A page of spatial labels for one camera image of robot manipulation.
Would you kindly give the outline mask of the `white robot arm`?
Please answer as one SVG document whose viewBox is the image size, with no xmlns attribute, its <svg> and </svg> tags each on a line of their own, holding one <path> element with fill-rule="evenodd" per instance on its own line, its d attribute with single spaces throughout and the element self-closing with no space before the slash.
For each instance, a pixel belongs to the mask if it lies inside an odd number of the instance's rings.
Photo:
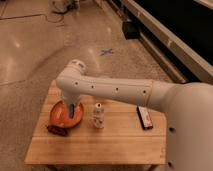
<svg viewBox="0 0 213 171">
<path fill-rule="evenodd" d="M 166 171 L 213 171 L 213 85 L 152 79 L 92 77 L 80 60 L 56 78 L 62 99 L 74 105 L 81 95 L 147 107 L 165 114 Z"/>
</svg>

